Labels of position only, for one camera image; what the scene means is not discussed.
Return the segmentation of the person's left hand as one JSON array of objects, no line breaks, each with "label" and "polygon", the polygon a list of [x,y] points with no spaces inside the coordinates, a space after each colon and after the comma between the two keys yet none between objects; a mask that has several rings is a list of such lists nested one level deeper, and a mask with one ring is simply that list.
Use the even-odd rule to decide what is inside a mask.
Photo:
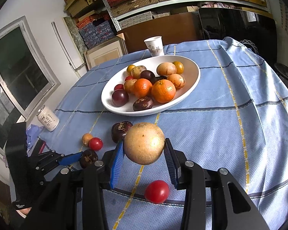
[{"label": "person's left hand", "polygon": [[29,214],[30,210],[31,210],[31,207],[29,207],[29,208],[24,208],[24,209],[17,210],[17,213],[18,213],[21,217],[26,218],[27,215]]}]

